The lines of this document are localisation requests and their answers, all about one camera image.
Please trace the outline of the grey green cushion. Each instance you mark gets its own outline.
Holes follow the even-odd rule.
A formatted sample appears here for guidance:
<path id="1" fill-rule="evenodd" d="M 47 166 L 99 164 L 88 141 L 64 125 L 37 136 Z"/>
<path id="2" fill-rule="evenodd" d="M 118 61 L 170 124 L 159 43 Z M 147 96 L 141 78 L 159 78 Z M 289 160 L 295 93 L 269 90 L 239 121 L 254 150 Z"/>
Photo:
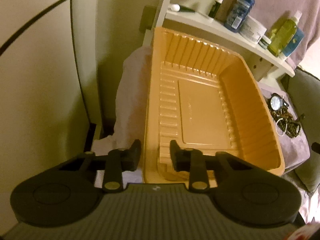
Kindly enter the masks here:
<path id="1" fill-rule="evenodd" d="M 297 67 L 295 75 L 290 77 L 286 74 L 281 83 L 297 115 L 304 115 L 301 123 L 309 144 L 310 158 L 295 168 L 295 173 L 306 189 L 313 193 L 319 187 L 319 153 L 312 149 L 314 142 L 319 143 L 319 78 Z"/>

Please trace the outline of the black wrist watch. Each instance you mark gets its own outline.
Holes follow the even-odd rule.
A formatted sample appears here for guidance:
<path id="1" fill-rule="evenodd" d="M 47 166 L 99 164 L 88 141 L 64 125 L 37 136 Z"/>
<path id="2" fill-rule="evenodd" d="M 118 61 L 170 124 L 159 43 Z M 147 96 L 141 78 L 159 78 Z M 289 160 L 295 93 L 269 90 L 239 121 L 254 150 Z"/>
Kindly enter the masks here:
<path id="1" fill-rule="evenodd" d="M 285 99 L 277 93 L 273 93 L 269 99 L 269 107 L 273 111 L 278 111 L 281 107 L 289 107 Z"/>

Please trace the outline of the black tube white cap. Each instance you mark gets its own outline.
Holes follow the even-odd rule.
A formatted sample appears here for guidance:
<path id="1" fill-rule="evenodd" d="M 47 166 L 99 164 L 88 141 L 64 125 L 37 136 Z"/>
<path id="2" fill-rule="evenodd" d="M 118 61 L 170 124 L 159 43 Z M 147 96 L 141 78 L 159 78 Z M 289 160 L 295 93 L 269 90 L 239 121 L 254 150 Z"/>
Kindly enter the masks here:
<path id="1" fill-rule="evenodd" d="M 185 7 L 183 5 L 179 5 L 179 4 L 171 4 L 169 5 L 169 10 L 173 11 L 173 12 L 191 12 L 194 13 L 195 10 L 189 8 L 189 7 Z"/>

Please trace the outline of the orange plastic tray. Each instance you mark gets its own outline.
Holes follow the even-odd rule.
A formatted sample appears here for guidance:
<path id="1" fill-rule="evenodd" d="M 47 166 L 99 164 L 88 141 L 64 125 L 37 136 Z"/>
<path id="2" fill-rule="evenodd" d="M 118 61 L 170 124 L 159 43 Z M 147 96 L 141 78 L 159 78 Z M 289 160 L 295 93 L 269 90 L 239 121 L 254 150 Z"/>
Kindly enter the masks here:
<path id="1" fill-rule="evenodd" d="M 267 103 L 243 57 L 201 38 L 154 31 L 143 151 L 146 183 L 187 183 L 170 142 L 230 153 L 281 176 L 285 161 Z"/>

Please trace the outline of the mauve velvet table cloth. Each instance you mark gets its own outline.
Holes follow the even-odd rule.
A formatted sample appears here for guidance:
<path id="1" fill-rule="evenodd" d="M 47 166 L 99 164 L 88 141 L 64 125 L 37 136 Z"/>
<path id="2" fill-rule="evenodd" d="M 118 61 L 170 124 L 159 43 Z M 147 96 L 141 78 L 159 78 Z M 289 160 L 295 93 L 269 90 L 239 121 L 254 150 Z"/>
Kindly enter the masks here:
<path id="1" fill-rule="evenodd" d="M 136 140 L 144 139 L 147 94 L 151 73 L 152 48 L 136 49 L 123 63 L 123 74 L 116 95 L 116 122 L 114 133 L 95 140 L 92 150 L 97 155 L 106 155 L 116 148 L 127 148 Z M 259 84 L 265 98 L 278 93 L 289 104 L 288 109 L 272 112 L 276 131 L 279 134 L 285 164 L 289 167 L 284 178 L 292 182 L 302 195 L 300 214 L 305 222 L 319 222 L 319 190 L 308 193 L 304 185 L 292 171 L 294 165 L 301 164 L 310 157 L 309 144 L 302 128 L 302 117 L 297 116 L 289 96 L 285 92 Z"/>

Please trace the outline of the white cream jar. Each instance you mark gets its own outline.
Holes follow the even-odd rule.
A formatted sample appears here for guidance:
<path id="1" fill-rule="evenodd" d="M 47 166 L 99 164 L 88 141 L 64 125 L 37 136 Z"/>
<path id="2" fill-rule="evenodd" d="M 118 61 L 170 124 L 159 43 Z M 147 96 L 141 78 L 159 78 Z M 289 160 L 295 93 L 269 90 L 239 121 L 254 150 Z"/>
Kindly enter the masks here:
<path id="1" fill-rule="evenodd" d="M 251 16 L 247 16 L 241 28 L 240 35 L 252 44 L 258 44 L 266 33 L 267 28 Z"/>

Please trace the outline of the blue white tube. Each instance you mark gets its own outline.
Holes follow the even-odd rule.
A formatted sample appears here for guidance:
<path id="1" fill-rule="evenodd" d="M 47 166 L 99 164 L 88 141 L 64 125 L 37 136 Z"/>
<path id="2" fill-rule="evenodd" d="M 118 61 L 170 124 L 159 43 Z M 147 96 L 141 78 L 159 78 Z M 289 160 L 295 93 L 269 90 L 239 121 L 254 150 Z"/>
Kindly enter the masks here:
<path id="1" fill-rule="evenodd" d="M 299 46 L 303 38 L 304 38 L 303 31 L 297 28 L 295 35 L 293 35 L 290 42 L 279 54 L 279 59 L 281 61 L 285 61 L 297 49 L 297 47 Z"/>

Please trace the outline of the white corner shelf unit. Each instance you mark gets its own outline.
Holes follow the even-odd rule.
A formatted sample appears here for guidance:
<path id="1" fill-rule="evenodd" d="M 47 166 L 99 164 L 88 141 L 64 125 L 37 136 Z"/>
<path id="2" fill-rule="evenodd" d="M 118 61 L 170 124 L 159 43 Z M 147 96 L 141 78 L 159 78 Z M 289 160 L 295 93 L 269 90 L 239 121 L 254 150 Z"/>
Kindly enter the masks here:
<path id="1" fill-rule="evenodd" d="M 249 66 L 257 81 L 266 81 L 273 85 L 287 74 L 295 75 L 293 68 L 285 61 L 274 57 L 267 49 L 252 44 L 239 33 L 233 33 L 223 23 L 207 16 L 214 0 L 159 0 L 152 25 L 146 28 L 143 44 L 150 45 L 155 27 L 166 27 L 192 36 L 201 37 L 217 43 L 240 54 Z M 173 12 L 169 5 L 179 4 L 195 10 L 191 12 Z"/>

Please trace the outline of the small green-label jar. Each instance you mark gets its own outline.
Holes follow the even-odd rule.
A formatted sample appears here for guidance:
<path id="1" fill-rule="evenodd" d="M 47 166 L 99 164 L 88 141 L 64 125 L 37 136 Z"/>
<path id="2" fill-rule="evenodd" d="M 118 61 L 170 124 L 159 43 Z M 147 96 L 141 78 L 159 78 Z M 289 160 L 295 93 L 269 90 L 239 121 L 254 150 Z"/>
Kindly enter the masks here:
<path id="1" fill-rule="evenodd" d="M 267 49 L 268 46 L 271 44 L 271 40 L 267 36 L 263 35 L 259 40 L 258 44 L 259 46 L 261 46 L 261 48 Z"/>

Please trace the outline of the mauve hanging towel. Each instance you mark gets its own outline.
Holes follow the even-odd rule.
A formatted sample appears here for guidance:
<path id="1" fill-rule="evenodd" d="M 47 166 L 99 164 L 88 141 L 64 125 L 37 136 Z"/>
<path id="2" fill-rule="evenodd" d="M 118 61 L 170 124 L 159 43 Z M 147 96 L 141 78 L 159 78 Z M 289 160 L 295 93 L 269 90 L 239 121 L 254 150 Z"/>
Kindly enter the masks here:
<path id="1" fill-rule="evenodd" d="M 255 0 L 249 13 L 268 31 L 272 31 L 280 28 L 296 11 L 302 13 L 298 27 L 304 33 L 304 38 L 286 60 L 293 69 L 302 62 L 307 50 L 319 39 L 319 0 Z"/>

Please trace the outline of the green oil spray bottle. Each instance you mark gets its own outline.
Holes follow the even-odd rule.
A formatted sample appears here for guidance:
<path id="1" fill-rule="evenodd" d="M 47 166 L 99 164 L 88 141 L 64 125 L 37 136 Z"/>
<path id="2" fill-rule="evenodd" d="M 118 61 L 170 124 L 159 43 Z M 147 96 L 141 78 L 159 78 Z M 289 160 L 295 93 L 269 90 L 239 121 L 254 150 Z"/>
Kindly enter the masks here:
<path id="1" fill-rule="evenodd" d="M 278 57 L 295 35 L 302 12 L 297 10 L 290 19 L 286 20 L 268 46 L 269 52 Z"/>

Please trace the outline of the small black white-capped bottle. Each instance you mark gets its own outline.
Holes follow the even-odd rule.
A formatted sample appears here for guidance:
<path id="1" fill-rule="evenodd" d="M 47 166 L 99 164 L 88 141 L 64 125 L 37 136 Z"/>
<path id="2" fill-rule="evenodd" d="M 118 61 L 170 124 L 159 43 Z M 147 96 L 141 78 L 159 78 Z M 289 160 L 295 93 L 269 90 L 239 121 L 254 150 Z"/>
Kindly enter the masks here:
<path id="1" fill-rule="evenodd" d="M 223 0 L 214 0 L 214 3 L 213 3 L 213 5 L 212 5 L 212 7 L 210 9 L 209 14 L 208 14 L 208 16 L 210 18 L 214 18 L 216 16 L 216 14 L 217 14 L 222 2 L 223 2 Z"/>

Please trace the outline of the dark blue spray bottle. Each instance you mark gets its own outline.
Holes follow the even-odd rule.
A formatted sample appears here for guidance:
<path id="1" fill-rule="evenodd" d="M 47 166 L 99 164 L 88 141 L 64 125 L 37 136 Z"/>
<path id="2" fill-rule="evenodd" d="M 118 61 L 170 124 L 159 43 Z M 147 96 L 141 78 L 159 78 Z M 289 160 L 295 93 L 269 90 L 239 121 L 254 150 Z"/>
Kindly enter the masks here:
<path id="1" fill-rule="evenodd" d="M 254 3 L 255 0 L 236 0 L 224 22 L 224 26 L 231 32 L 238 33 Z"/>

